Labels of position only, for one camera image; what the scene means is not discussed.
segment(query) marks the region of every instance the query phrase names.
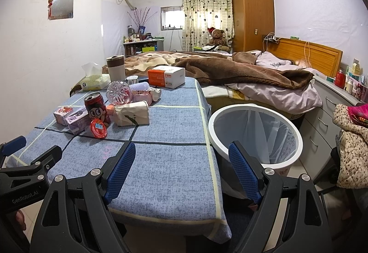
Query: wooden wardrobe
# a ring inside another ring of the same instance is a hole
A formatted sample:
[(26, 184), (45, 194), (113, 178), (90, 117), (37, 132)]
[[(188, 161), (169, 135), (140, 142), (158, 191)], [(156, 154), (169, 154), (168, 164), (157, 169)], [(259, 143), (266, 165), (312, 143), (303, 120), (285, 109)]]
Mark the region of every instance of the wooden wardrobe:
[(233, 0), (233, 15), (233, 52), (262, 50), (262, 35), (275, 32), (273, 0)]

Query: orange and white box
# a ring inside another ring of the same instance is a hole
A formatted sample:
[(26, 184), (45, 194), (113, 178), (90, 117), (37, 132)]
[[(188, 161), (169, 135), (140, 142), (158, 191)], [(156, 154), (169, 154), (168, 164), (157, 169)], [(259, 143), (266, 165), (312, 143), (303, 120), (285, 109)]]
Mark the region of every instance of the orange and white box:
[(157, 66), (148, 71), (148, 82), (153, 86), (175, 89), (185, 83), (185, 68)]

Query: square mirror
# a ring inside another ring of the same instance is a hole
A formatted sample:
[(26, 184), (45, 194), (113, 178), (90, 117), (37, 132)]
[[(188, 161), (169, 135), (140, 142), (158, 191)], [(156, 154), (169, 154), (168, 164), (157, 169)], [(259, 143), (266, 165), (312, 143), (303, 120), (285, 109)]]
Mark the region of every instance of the square mirror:
[(73, 18), (74, 0), (49, 0), (49, 20)]

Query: red hat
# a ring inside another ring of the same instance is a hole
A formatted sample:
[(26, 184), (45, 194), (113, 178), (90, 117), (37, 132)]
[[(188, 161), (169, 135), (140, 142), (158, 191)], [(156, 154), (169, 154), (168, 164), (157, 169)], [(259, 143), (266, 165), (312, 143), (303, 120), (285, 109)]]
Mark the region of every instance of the red hat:
[(216, 30), (214, 27), (207, 28), (208, 32), (212, 35), (212, 31)]

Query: wooden headboard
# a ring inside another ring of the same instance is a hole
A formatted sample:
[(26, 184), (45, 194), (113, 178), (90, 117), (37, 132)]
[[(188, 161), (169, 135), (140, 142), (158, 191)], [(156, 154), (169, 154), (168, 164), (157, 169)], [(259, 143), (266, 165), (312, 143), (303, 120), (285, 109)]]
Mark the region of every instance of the wooden headboard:
[(309, 46), (305, 43), (306, 41), (281, 38), (279, 44), (268, 42), (268, 51), (280, 59), (291, 60), (299, 65), (301, 62), (305, 64), (304, 47), (307, 59), (310, 48), (309, 61), (312, 68), (329, 77), (335, 77), (343, 52), (317, 43), (310, 42)]

